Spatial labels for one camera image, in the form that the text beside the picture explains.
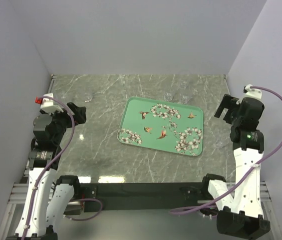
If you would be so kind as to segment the green floral hummingbird tray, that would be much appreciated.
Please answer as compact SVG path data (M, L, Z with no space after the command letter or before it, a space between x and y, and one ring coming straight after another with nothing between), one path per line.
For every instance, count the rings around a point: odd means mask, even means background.
M198 156L203 150L203 111L191 105L131 97L117 139L128 145Z

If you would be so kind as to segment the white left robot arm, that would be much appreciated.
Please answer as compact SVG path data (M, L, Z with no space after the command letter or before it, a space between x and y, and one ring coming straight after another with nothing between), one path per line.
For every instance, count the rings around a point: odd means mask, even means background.
M56 240L57 225L68 203L81 196L77 176L64 175L54 180L66 130L86 122L86 107L72 102L66 105L61 108L44 99L40 115L33 121L28 189L21 219L9 240Z

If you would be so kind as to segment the clear glass edge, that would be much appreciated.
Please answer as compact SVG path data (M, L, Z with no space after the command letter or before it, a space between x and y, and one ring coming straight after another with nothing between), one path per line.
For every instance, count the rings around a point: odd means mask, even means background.
M221 149L225 146L225 142L221 139L218 139L215 143L214 143L214 148L215 149Z

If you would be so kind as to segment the black base crossbar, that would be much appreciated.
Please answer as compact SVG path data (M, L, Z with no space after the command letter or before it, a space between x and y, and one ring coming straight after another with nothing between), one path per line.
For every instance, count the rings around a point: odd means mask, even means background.
M82 196L100 200L104 211L170 210L213 198L202 182L82 183Z

